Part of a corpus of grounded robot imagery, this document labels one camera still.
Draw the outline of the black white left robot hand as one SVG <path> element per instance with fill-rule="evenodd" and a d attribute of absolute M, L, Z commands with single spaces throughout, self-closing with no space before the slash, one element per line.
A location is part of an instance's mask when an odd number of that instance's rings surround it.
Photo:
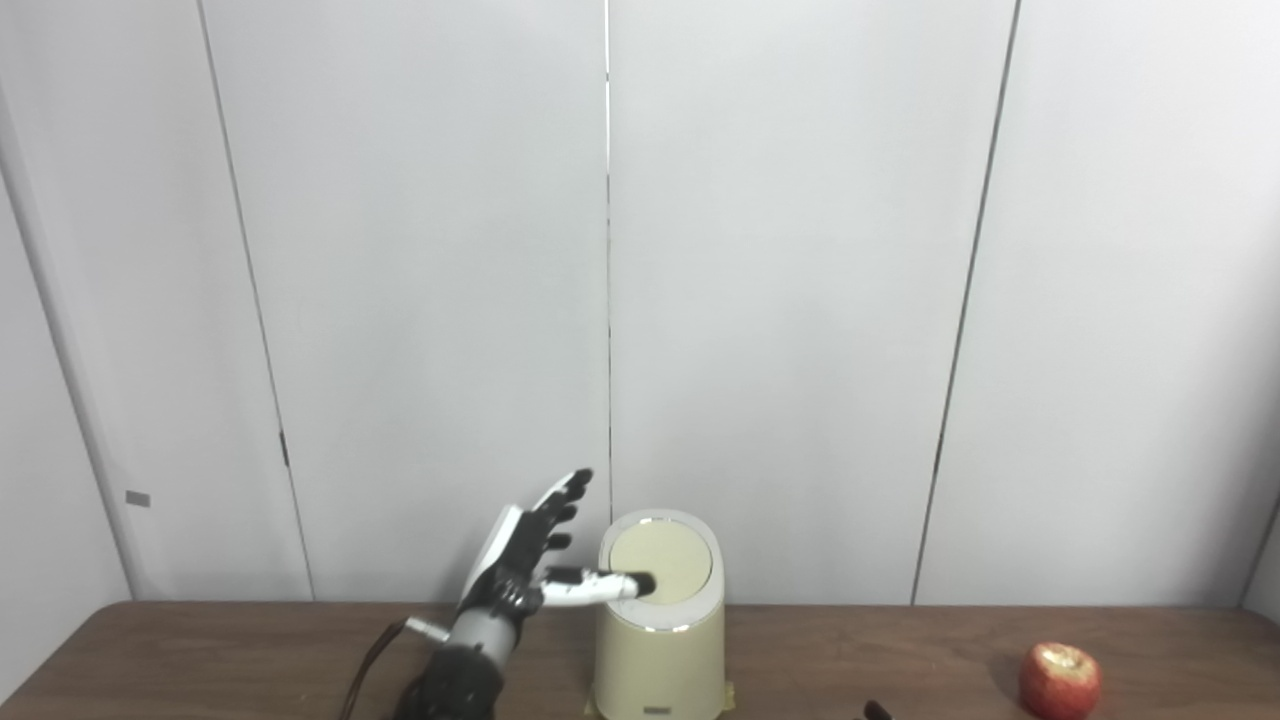
<path fill-rule="evenodd" d="M 648 571 L 541 565 L 547 553 L 572 543 L 572 536 L 558 528 L 576 518 L 593 478 L 591 469 L 579 469 L 553 483 L 532 509 L 504 506 L 463 584 L 458 615 L 480 610 L 518 625 L 544 607 L 585 607 L 655 593 L 657 579 Z"/>

